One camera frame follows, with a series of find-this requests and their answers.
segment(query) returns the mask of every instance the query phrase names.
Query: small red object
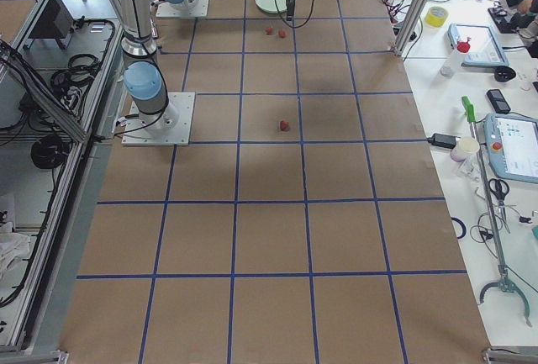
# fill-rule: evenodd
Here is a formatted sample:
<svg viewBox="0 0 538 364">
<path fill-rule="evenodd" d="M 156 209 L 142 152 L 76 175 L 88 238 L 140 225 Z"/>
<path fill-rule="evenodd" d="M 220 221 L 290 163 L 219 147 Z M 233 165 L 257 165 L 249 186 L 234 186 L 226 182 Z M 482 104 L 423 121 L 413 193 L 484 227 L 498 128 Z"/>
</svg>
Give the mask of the small red object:
<svg viewBox="0 0 538 364">
<path fill-rule="evenodd" d="M 289 131 L 289 123 L 286 120 L 280 121 L 280 131 Z"/>
</svg>

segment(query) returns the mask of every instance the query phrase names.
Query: white bottle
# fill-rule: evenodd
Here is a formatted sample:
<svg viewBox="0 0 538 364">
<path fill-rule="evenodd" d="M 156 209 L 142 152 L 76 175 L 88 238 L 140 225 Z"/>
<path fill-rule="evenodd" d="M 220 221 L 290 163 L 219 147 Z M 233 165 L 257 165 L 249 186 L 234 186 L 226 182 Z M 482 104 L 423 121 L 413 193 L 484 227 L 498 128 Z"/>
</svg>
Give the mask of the white bottle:
<svg viewBox="0 0 538 364">
<path fill-rule="evenodd" d="M 465 60 L 465 56 L 471 49 L 469 40 L 471 40 L 471 38 L 467 38 L 467 42 L 463 42 L 460 40 L 457 41 L 456 48 L 452 51 L 451 55 L 448 56 L 445 61 L 445 64 L 443 64 L 443 67 L 441 67 L 439 70 L 441 75 L 447 78 L 452 78 L 456 71 L 461 70 L 462 63 Z"/>
</svg>

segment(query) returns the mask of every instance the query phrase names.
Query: tablet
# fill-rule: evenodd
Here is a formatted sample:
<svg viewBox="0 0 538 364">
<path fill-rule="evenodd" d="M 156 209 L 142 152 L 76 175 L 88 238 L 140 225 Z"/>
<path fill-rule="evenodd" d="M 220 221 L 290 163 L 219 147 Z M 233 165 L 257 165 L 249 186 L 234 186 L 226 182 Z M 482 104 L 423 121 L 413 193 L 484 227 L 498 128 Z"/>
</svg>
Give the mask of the tablet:
<svg viewBox="0 0 538 364">
<path fill-rule="evenodd" d="M 452 48 L 456 48 L 458 40 L 467 41 L 467 38 L 471 38 L 471 49 L 463 61 L 464 66 L 497 67 L 509 64 L 503 46 L 498 42 L 491 26 L 450 24 L 448 37 Z"/>
<path fill-rule="evenodd" d="M 538 183 L 538 120 L 490 113 L 484 133 L 489 164 L 498 177 Z"/>
</svg>

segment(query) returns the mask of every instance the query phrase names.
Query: tape roll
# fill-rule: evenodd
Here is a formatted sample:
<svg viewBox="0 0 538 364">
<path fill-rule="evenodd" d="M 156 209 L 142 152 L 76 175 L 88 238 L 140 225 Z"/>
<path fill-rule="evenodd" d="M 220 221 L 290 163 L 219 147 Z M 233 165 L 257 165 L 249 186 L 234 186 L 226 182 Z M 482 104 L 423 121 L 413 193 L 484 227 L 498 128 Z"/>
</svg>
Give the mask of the tape roll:
<svg viewBox="0 0 538 364">
<path fill-rule="evenodd" d="M 431 7 L 426 14 L 424 21 L 431 26 L 439 28 L 448 18 L 448 11 L 443 7 Z"/>
</svg>

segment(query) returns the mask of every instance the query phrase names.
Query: red bottle cap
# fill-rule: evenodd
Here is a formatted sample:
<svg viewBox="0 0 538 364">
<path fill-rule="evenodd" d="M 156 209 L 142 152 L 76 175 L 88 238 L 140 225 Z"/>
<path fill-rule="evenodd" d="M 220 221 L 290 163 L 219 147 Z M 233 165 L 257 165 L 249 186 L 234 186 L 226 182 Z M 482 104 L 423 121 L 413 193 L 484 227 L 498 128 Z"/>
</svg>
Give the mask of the red bottle cap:
<svg viewBox="0 0 538 364">
<path fill-rule="evenodd" d="M 471 49 L 471 44 L 469 43 L 469 40 L 471 40 L 471 38 L 467 38 L 467 42 L 458 40 L 456 46 L 457 51 L 459 51 L 460 53 L 467 53 Z"/>
</svg>

